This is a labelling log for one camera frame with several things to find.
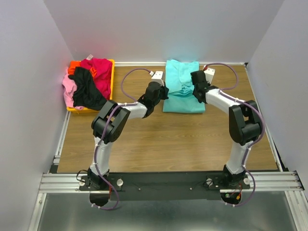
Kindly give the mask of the turquoise t shirt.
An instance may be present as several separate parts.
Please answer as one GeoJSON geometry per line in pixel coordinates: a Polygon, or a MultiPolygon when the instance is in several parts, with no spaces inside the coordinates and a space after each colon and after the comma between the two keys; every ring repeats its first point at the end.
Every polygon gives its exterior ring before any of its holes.
{"type": "Polygon", "coordinates": [[[164,101],[163,112],[198,114],[205,112],[205,104],[193,96],[191,72],[199,70],[199,63],[181,63],[177,60],[166,62],[166,87],[168,99],[164,101]]]}

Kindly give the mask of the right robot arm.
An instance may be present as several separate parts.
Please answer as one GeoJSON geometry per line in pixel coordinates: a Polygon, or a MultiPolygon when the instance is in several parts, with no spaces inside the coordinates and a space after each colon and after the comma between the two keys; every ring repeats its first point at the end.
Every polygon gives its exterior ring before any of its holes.
{"type": "Polygon", "coordinates": [[[202,70],[191,72],[193,96],[198,102],[213,105],[229,117],[231,154],[214,183],[231,189],[244,180],[247,157],[252,146],[264,134],[262,116],[255,101],[242,101],[224,93],[210,84],[208,76],[202,70]]]}

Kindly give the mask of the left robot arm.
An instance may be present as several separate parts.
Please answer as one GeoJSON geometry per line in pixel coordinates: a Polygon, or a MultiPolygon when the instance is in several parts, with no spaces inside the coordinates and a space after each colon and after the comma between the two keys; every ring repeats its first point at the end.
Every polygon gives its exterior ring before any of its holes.
{"type": "Polygon", "coordinates": [[[90,185],[96,190],[108,186],[107,173],[113,143],[121,135],[126,122],[134,118],[147,118],[161,100],[168,99],[164,81],[151,81],[145,93],[134,103],[108,100],[91,124],[95,147],[93,161],[87,171],[90,185]]]}

